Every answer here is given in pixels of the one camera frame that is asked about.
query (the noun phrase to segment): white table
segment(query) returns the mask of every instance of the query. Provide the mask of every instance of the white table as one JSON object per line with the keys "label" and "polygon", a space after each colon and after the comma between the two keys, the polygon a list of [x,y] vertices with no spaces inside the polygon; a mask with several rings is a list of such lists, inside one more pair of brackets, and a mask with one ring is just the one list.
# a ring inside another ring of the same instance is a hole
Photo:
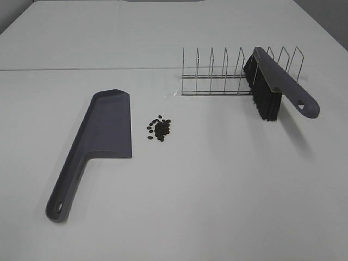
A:
{"label": "white table", "polygon": [[[254,45],[301,47],[318,119],[286,98],[268,123],[250,96],[171,95],[183,46]],[[1,260],[346,260],[348,53],[292,1],[36,2],[0,36],[0,67]],[[73,67],[113,70],[52,70]],[[130,94],[133,158],[89,161],[52,223],[80,121],[108,89]],[[164,143],[146,139],[158,114]]]}

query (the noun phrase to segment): black bristles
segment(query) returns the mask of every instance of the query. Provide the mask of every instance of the black bristles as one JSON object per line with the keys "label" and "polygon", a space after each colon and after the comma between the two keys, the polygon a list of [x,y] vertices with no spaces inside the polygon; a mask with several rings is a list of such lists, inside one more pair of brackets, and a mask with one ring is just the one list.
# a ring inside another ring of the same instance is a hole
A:
{"label": "black bristles", "polygon": [[254,103],[263,120],[276,121],[281,105],[282,94],[280,92],[272,92],[260,68],[257,68],[257,73],[256,68],[257,61],[252,55],[244,66],[244,72],[251,89]]}

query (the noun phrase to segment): dish rack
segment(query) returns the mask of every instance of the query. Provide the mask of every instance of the dish rack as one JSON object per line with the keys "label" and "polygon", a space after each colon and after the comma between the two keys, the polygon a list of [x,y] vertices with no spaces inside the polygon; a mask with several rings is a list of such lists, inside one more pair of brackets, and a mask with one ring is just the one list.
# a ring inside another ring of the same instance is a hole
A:
{"label": "dish rack", "polygon": [[[302,70],[303,61],[305,56],[298,46],[295,47],[293,54],[290,59],[290,54],[287,49],[282,46],[277,63],[284,59],[284,66],[282,66],[289,74],[290,68],[293,64],[295,54],[299,53],[301,55],[301,65],[297,73],[296,81],[299,81],[299,77]],[[267,48],[267,53],[273,60],[276,59],[272,48],[269,46]],[[210,49],[210,59],[209,66],[200,65],[200,50],[197,48],[196,52],[196,63],[195,67],[185,68],[185,47],[183,48],[183,65],[182,65],[182,88],[181,95],[183,96],[202,96],[202,95],[231,95],[231,96],[241,96],[241,95],[251,95],[251,90],[247,85],[246,80],[242,81],[245,78],[243,71],[245,61],[244,50],[242,47],[239,48],[239,53],[237,57],[237,62],[235,63],[235,68],[229,71],[230,57],[228,56],[227,48],[223,52],[223,63],[222,66],[214,67],[214,50]],[[185,70],[189,68],[194,69],[191,71],[191,74],[186,74]]]}

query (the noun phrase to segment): brush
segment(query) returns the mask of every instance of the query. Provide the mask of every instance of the brush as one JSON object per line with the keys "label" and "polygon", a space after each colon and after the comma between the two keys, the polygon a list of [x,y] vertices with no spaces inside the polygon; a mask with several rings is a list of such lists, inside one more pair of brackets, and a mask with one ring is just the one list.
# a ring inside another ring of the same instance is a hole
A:
{"label": "brush", "polygon": [[319,116],[320,108],[316,100],[261,47],[255,47],[244,66],[244,72],[263,120],[277,120],[282,94],[303,116],[311,119]]}

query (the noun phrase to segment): brush handle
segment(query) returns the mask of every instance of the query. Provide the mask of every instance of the brush handle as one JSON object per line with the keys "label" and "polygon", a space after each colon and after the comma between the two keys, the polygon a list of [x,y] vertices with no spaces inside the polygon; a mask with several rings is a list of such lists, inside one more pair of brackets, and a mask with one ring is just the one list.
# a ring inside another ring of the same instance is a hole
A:
{"label": "brush handle", "polygon": [[316,100],[288,75],[265,50],[261,47],[255,47],[253,55],[271,91],[282,92],[303,116],[311,119],[319,116],[320,108]]}

